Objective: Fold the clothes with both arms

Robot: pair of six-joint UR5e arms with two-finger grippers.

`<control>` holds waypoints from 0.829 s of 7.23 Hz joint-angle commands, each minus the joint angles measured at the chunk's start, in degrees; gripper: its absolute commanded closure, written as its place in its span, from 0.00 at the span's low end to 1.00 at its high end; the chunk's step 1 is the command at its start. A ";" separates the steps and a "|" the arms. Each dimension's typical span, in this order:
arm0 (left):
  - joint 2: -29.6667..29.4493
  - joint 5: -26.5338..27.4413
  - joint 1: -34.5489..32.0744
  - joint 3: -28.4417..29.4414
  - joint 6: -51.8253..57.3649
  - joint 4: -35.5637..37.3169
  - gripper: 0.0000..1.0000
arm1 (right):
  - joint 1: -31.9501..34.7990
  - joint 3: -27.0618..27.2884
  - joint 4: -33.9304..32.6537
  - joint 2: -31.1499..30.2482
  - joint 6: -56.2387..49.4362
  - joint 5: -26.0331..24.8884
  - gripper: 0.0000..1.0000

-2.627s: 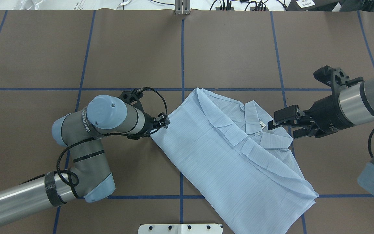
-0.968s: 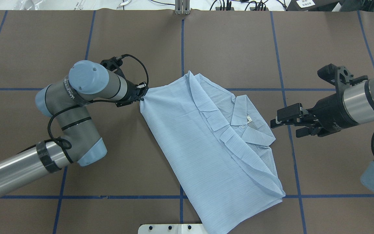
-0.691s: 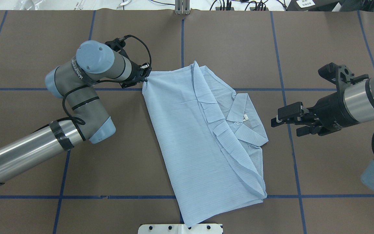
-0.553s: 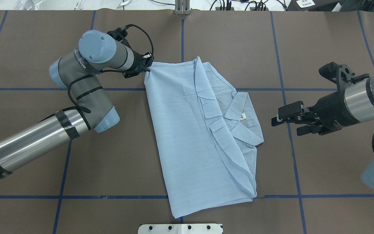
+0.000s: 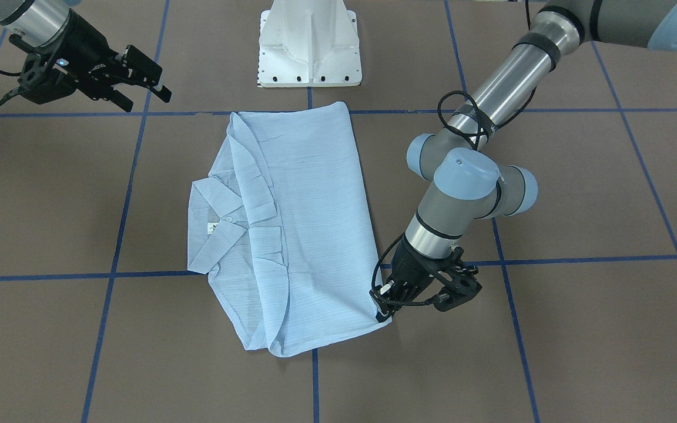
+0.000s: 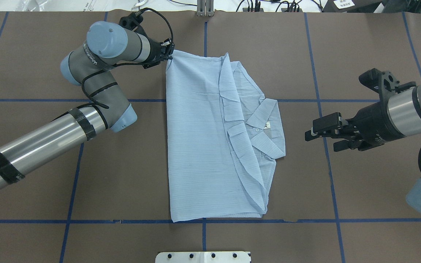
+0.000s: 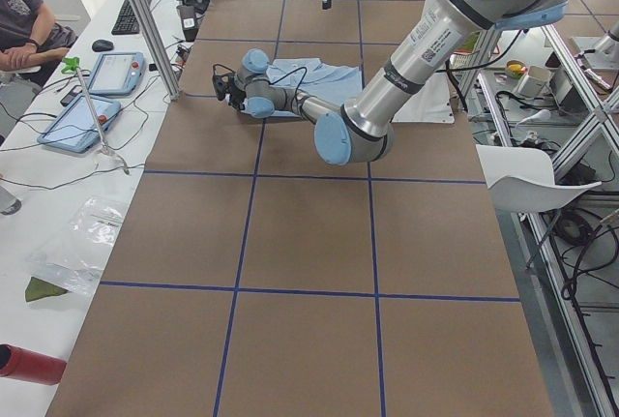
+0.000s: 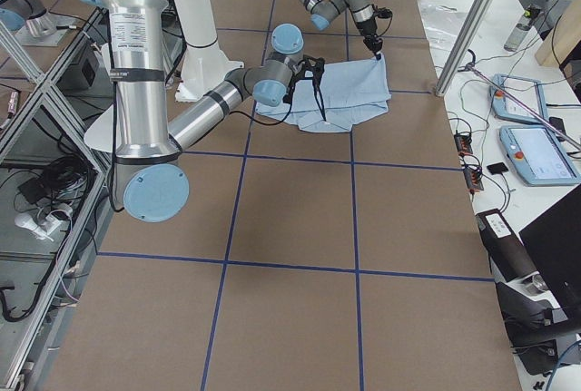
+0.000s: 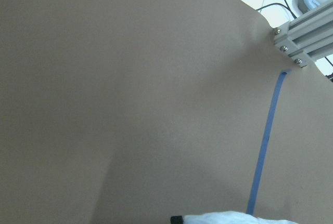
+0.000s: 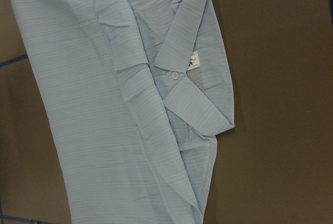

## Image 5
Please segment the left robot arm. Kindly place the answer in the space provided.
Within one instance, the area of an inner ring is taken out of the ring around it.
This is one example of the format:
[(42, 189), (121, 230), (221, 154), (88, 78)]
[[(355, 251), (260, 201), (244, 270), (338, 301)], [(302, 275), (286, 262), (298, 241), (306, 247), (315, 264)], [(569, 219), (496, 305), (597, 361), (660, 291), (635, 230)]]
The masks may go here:
[(452, 310), (480, 293), (478, 267), (465, 262), (460, 240), (476, 220), (524, 213), (538, 196), (534, 174), (494, 161), (490, 144), (559, 62), (589, 41), (677, 51), (677, 1), (548, 1), (481, 86), (458, 91), (463, 103), (450, 117), (436, 110), (440, 131), (417, 136), (406, 153), (429, 187), (386, 251), (390, 275), (369, 290), (378, 322), (413, 306)]

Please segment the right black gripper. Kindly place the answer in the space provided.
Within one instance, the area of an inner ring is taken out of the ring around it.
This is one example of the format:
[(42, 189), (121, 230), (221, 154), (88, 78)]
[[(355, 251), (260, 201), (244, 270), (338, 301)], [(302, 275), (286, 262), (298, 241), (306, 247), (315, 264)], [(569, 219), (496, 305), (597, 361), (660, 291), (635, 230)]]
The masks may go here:
[(172, 92), (162, 83), (162, 67), (136, 46), (127, 45), (119, 62), (118, 52), (108, 45), (105, 35), (76, 12), (68, 13), (59, 35), (63, 44), (56, 68), (72, 77), (77, 90), (89, 98), (113, 103), (129, 113), (132, 100), (115, 89), (123, 82), (147, 89), (164, 103), (171, 101)]

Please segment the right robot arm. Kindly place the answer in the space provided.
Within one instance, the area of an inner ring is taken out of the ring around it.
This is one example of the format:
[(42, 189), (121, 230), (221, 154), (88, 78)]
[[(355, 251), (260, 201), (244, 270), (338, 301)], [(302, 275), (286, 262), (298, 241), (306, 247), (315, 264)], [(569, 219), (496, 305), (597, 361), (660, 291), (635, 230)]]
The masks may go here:
[(0, 1), (0, 26), (10, 33), (11, 45), (26, 54), (15, 73), (18, 86), (3, 95), (0, 107), (16, 97), (43, 105), (81, 92), (131, 112), (133, 102), (116, 90), (119, 84), (171, 100), (158, 63), (133, 45), (113, 50), (105, 35), (64, 1)]

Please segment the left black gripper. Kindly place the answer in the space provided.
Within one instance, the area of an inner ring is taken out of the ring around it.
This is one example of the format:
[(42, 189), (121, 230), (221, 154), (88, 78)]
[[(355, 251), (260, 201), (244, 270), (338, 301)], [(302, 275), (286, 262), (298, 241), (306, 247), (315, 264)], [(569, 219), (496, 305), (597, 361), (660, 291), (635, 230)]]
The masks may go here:
[(406, 238), (397, 238), (381, 255), (373, 271), (378, 275), (384, 258), (394, 250), (391, 258), (391, 273), (381, 286), (375, 284), (371, 288), (371, 299), (376, 303), (378, 312), (376, 320), (384, 323), (403, 306), (443, 305), (451, 299), (445, 289), (428, 300), (416, 301), (428, 286), (437, 279), (443, 281), (441, 271), (451, 267), (451, 255), (444, 258), (430, 258), (420, 254), (411, 246)]

